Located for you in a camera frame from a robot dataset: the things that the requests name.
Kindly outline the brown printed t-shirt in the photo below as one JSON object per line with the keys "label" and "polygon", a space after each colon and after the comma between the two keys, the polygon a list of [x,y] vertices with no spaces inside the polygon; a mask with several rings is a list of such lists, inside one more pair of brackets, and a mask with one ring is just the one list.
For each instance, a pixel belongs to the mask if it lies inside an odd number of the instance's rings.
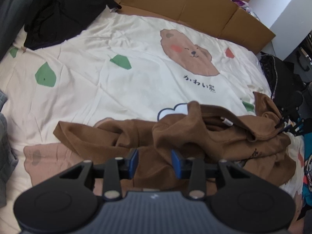
{"label": "brown printed t-shirt", "polygon": [[159,121],[109,120],[97,127],[60,121],[54,135],[85,160],[102,164],[113,157],[139,152],[135,176],[122,189],[184,189],[175,177],[171,151],[183,157],[216,163],[244,161],[245,170],[281,186],[295,174],[296,164],[286,150],[291,141],[274,127],[281,114],[274,102],[255,93],[255,115],[236,116],[218,106],[187,104],[187,114],[168,114]]}

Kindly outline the black clothes pile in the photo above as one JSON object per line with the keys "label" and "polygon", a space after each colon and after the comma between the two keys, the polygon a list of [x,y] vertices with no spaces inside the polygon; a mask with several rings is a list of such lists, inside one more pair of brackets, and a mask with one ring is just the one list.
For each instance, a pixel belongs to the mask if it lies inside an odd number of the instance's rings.
{"label": "black clothes pile", "polygon": [[34,0],[24,24],[24,46],[37,50],[71,39],[106,8],[122,7],[114,0]]}

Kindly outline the black knit garment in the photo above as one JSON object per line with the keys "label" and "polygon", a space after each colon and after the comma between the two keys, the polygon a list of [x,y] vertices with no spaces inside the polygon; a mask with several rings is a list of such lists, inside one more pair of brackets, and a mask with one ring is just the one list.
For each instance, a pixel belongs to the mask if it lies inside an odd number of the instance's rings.
{"label": "black knit garment", "polygon": [[306,86],[300,76],[294,73],[294,64],[261,52],[260,66],[269,84],[271,99],[282,116],[291,121],[300,119],[299,107],[304,102]]}

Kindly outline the teal printed garment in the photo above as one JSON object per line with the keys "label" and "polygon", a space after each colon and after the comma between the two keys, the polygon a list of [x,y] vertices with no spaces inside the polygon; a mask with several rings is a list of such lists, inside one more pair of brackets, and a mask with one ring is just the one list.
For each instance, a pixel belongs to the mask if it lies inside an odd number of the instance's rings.
{"label": "teal printed garment", "polygon": [[312,133],[304,135],[304,180],[302,197],[304,204],[312,204]]}

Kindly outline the grey garment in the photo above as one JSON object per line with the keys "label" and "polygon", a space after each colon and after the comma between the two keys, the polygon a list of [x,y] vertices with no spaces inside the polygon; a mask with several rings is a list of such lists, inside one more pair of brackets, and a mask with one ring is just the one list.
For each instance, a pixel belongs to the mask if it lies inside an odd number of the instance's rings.
{"label": "grey garment", "polygon": [[7,134],[7,120],[0,114],[0,205],[1,208],[6,206],[6,184],[10,179],[18,158],[12,150]]}

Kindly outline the cream bear print duvet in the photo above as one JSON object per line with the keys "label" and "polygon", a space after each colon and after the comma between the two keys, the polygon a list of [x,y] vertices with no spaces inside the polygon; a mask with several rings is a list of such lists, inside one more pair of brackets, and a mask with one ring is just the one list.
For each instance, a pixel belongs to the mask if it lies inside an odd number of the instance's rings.
{"label": "cream bear print duvet", "polygon": [[302,141],[290,133],[294,176],[276,186],[230,161],[246,179],[206,180],[205,199],[184,189],[122,189],[103,199],[59,178],[84,161],[54,135],[60,121],[97,127],[105,121],[159,121],[187,114],[187,104],[255,115],[255,93],[271,90],[246,48],[174,22],[104,10],[77,37],[31,50],[21,31],[1,61],[3,115],[19,157],[1,209],[1,233],[287,233],[300,211]]}

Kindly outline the white purple plastic bags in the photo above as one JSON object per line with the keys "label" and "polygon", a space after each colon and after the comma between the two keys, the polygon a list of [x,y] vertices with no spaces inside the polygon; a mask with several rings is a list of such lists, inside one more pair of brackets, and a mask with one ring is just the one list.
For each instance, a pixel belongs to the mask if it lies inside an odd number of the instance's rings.
{"label": "white purple plastic bags", "polygon": [[234,2],[240,8],[242,8],[243,10],[245,10],[245,12],[256,18],[258,21],[260,21],[259,17],[253,12],[253,10],[249,7],[249,4],[247,2],[242,0],[231,0],[231,1]]}

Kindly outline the brown cardboard sheet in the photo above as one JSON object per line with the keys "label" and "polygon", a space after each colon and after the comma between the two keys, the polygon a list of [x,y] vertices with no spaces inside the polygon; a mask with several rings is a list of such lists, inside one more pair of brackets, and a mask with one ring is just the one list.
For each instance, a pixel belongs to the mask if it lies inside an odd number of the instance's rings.
{"label": "brown cardboard sheet", "polygon": [[231,0],[115,0],[122,14],[161,18],[258,54],[275,34]]}

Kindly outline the dark grey pillow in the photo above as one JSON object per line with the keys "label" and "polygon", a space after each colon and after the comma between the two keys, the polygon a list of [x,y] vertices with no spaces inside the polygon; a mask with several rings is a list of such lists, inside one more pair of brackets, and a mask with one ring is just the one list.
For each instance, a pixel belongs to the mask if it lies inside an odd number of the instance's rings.
{"label": "dark grey pillow", "polygon": [[1,0],[1,58],[14,42],[33,0]]}

